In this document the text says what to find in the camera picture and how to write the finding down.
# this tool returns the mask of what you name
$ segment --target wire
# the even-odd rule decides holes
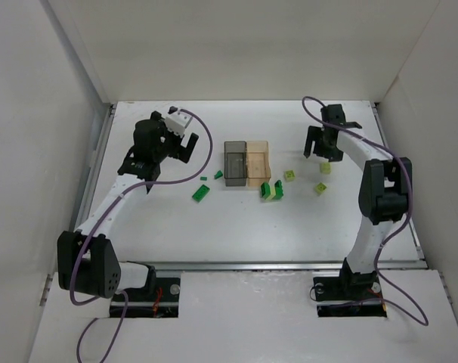
[[[311,293],[312,293],[313,291],[314,291],[314,286],[311,287],[311,289],[310,289],[310,299],[311,299],[312,301],[317,302],[317,300],[316,300],[316,299],[313,299],[313,297],[311,296]]]
[[[409,177],[409,174],[407,173],[407,170],[405,169],[405,166],[404,164],[402,163],[402,160],[400,157],[397,156],[396,153],[394,153],[392,150],[390,150],[388,147],[385,147],[381,144],[377,144],[376,142],[374,141],[371,141],[369,140],[368,138],[364,138],[362,137],[361,135],[351,131],[351,130],[348,130],[348,129],[344,129],[338,125],[333,125],[332,123],[325,123],[323,120],[317,118],[313,113],[310,112],[310,110],[306,107],[306,101],[314,101],[314,102],[317,102],[321,105],[321,107],[325,107],[325,104],[318,100],[317,98],[315,97],[311,97],[311,96],[304,96],[303,99],[302,99],[302,106],[303,106],[303,110],[305,110],[305,112],[312,118],[314,119],[315,121],[317,121],[318,123],[320,123],[321,125],[325,126],[325,127],[329,127],[331,129],[335,129],[335,130],[338,130],[338,131],[341,131],[341,132],[345,132],[351,136],[353,136],[354,138],[357,138],[359,140],[361,140],[362,142],[372,146],[372,147],[375,147],[377,149],[380,149],[380,150],[383,150],[385,151],[386,153],[392,155],[392,157],[397,161],[398,165],[400,166],[403,174],[404,174],[404,178],[405,178],[405,182],[407,184],[407,189],[409,190],[409,199],[408,199],[408,202],[409,202],[409,208],[408,208],[408,211],[407,211],[407,215],[406,215],[406,218],[404,220],[404,223],[399,227],[397,228],[397,230],[395,230],[394,232],[392,232],[389,236],[387,236],[386,238],[384,238],[384,240],[382,241],[382,243],[380,244],[380,248],[375,256],[375,259],[373,260],[373,264],[374,264],[374,268],[375,268],[375,271],[377,272],[377,275],[380,276],[381,279],[383,279],[387,284],[389,284],[390,286],[392,286],[393,288],[395,288],[397,291],[399,291],[400,293],[402,293],[406,298],[409,299],[409,301],[412,302],[412,304],[415,305],[415,307],[417,307],[417,309],[419,310],[420,314],[422,315],[422,318],[424,319],[423,321],[419,320],[418,318],[416,318],[414,315],[412,315],[410,312],[408,312],[405,308],[403,308],[402,306],[398,305],[397,303],[395,302],[392,302],[390,300],[387,300],[387,299],[383,299],[382,297],[381,298],[378,298],[380,301],[382,302],[385,302],[385,303],[388,303],[394,307],[396,307],[397,309],[400,309],[404,314],[406,314],[407,316],[409,316],[410,318],[412,318],[414,321],[416,321],[417,323],[427,327],[429,325],[429,320],[427,319],[427,315],[426,313],[424,312],[424,310],[422,309],[422,307],[419,305],[419,303],[409,294],[407,293],[404,289],[402,289],[401,287],[397,286],[395,283],[391,282],[386,276],[384,276],[382,274],[382,272],[379,270],[379,267],[378,267],[378,262],[379,262],[379,258],[380,258],[380,255],[382,254],[382,250],[383,250],[383,247],[385,247],[385,245],[392,239],[394,238],[396,235],[398,235],[399,233],[401,233],[410,223],[410,219],[412,217],[412,211],[413,211],[413,192],[412,192],[412,184],[410,183],[410,177]],[[365,299],[365,300],[361,300],[361,301],[354,301],[354,302],[347,302],[345,304],[341,304],[341,305],[338,305],[338,306],[348,306],[348,305],[355,305],[356,303],[362,303],[362,302],[365,302],[365,301],[374,301],[374,300],[377,300],[377,299]]]
[[[126,291],[121,291],[120,293],[125,298],[125,305],[123,306],[123,311],[122,311],[122,314],[120,315],[120,321],[118,322],[118,326],[116,327],[115,334],[113,335],[113,338],[111,339],[110,345],[108,346],[108,349],[105,352],[105,355],[100,360],[100,363],[103,363],[107,359],[108,355],[110,354],[110,351],[113,348],[113,344],[115,343],[115,339],[118,336],[118,332],[122,326],[123,319],[125,318],[126,310],[128,308],[128,294],[126,293]],[[83,332],[79,336],[78,344],[76,344],[76,359],[78,360],[78,363],[83,363],[81,360],[80,352],[79,352],[81,348],[81,342],[83,341],[83,337],[85,336],[90,326],[92,326],[96,322],[96,320],[98,320],[98,318],[94,318],[92,321],[90,321],[90,323],[86,325],[86,328],[83,330]]]
[[[93,238],[94,236],[94,233],[96,232],[96,230],[98,230],[98,228],[100,227],[100,225],[103,223],[103,221],[108,217],[108,215],[110,214],[110,212],[113,210],[113,208],[115,208],[115,206],[122,200],[122,198],[127,194],[129,193],[130,191],[133,191],[134,189],[136,188],[139,188],[139,187],[144,187],[144,186],[151,186],[151,185],[176,185],[176,184],[181,184],[181,183],[185,183],[185,182],[188,182],[194,178],[196,178],[198,175],[200,175],[204,169],[207,167],[207,164],[209,164],[209,161],[211,159],[211,156],[212,156],[212,150],[214,148],[214,143],[212,141],[212,134],[211,132],[209,131],[209,128],[207,127],[207,125],[202,121],[202,119],[200,117],[198,117],[195,113],[193,112],[190,112],[189,110],[185,110],[183,108],[181,108],[179,110],[180,112],[182,113],[186,113],[187,115],[189,116],[192,116],[194,119],[196,119],[200,125],[204,128],[204,130],[206,131],[206,134],[207,134],[207,137],[209,138],[209,153],[207,155],[207,158],[206,158],[206,161],[204,162],[204,164],[202,165],[202,167],[196,172],[194,173],[193,175],[191,176],[188,176],[186,178],[183,178],[183,179],[179,179],[179,180],[172,180],[172,181],[141,181],[140,183],[137,183],[137,184],[133,184],[131,185],[130,187],[126,188],[111,204],[110,206],[108,206],[107,210],[104,211],[104,213],[101,215],[100,219],[97,220],[97,222],[94,224],[92,230],[88,233],[88,236],[86,236],[86,239],[85,239],[85,242],[83,243],[83,245],[81,246],[81,249],[78,253],[78,256],[76,257],[76,261],[75,261],[75,265],[73,266],[73,273],[71,274],[71,280],[70,280],[70,300],[71,300],[71,303],[75,306],[83,306],[83,305],[86,305],[86,304],[89,304],[93,301],[95,301],[96,299],[98,299],[98,297],[92,297],[90,299],[87,299],[87,300],[83,300],[83,301],[78,301],[76,300],[75,298],[75,282],[76,282],[76,277],[78,276],[78,270],[79,270],[79,266],[81,265],[81,261],[82,261],[82,257],[83,255],[86,253],[86,250],[88,249],[88,245],[91,241],[91,239]],[[123,294],[123,296],[125,297],[125,305],[123,307],[123,311],[122,311],[122,314],[120,316],[120,321],[118,323],[118,327],[116,328],[115,330],[115,334],[113,335],[113,338],[111,340],[111,343],[110,343],[110,346],[108,347],[108,350],[107,352],[105,353],[104,357],[102,358],[101,362],[103,362],[108,354],[110,353],[110,350],[113,346],[113,344],[115,343],[115,339],[116,337],[118,336],[118,332],[120,330],[120,327],[122,325],[122,322],[123,322],[123,319],[125,318],[126,316],[126,311],[127,311],[127,308],[128,308],[128,295],[125,291],[121,291],[120,292],[121,294]],[[81,336],[79,337],[79,341],[78,341],[78,346],[76,347],[76,357],[78,359],[78,362],[79,363],[82,363],[81,361],[81,357],[79,355],[79,347],[81,346],[81,342],[82,342],[82,339],[83,337],[85,336],[86,332],[88,331],[88,329],[90,328],[90,326],[93,325],[93,323],[95,323],[97,320],[97,318],[93,319],[87,326],[86,328],[83,330]]]
[[[152,305],[152,310],[153,310],[153,317],[156,317],[156,312],[159,310],[159,304],[160,300],[162,299],[162,288],[159,287],[159,289],[156,291],[156,300]]]

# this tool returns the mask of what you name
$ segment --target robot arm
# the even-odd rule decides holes
[[[364,131],[357,123],[347,123],[341,104],[323,107],[322,120],[352,129],[353,133],[365,138]],[[383,239],[395,222],[401,220],[408,210],[408,190],[404,174],[396,160],[386,152],[361,142],[358,138],[331,128],[310,126],[305,145],[305,156],[313,152],[330,162],[338,162],[347,154],[363,172],[358,195],[362,213],[357,240],[345,258],[338,277],[314,278],[317,301],[366,299],[368,289],[378,283],[375,258],[381,249]],[[407,173],[412,178],[412,165],[407,158],[401,158]]]
[[[64,231],[57,240],[57,264],[60,287],[69,290],[73,268],[87,236],[96,229],[83,256],[76,278],[75,291],[110,298],[116,291],[142,288],[153,292],[156,272],[153,266],[118,262],[110,241],[117,227],[117,217],[127,213],[135,202],[151,189],[136,188],[143,182],[156,181],[160,163],[166,157],[187,163],[199,136],[191,134],[186,147],[181,146],[185,129],[191,118],[171,107],[163,119],[153,112],[149,119],[136,123],[134,145],[118,170],[115,183],[97,210],[74,232]],[[119,202],[112,208],[113,202]]]

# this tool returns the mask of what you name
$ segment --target gray transparent box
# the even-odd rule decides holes
[[[226,187],[246,185],[246,142],[226,141],[224,143],[224,178]]]

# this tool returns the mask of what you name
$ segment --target small block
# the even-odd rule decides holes
[[[199,203],[209,193],[210,188],[202,184],[199,189],[193,194],[192,199]]]
[[[271,194],[271,187],[269,186],[268,183],[262,183],[261,184],[261,198],[262,199],[267,199]]]
[[[283,197],[283,189],[282,188],[275,188],[276,189],[276,195],[273,197],[273,200],[281,200]]]
[[[325,190],[326,185],[323,183],[320,183],[316,187],[314,187],[314,191],[316,191],[318,195],[321,195]]]
[[[287,182],[292,182],[293,180],[295,180],[295,172],[293,172],[292,170],[286,170],[284,172],[284,179]]]
[[[332,165],[330,163],[321,163],[320,172],[322,174],[330,174],[332,172]]]
[[[268,197],[266,198],[266,200],[271,200],[271,199],[273,199],[274,197],[276,197],[276,188],[275,188],[275,187],[271,187],[271,193],[268,195]]]

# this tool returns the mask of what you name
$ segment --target screw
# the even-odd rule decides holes
[[[324,293],[324,285],[321,282],[318,282],[317,284],[314,285],[314,292],[315,293]]]
[[[177,284],[173,284],[173,285],[170,287],[170,293],[171,293],[172,295],[178,295],[180,292],[181,292],[181,287],[178,286]]]
[[[380,291],[382,291],[382,288],[380,287],[380,284],[378,282],[374,282],[373,285],[372,285],[372,291],[374,293],[379,293]]]

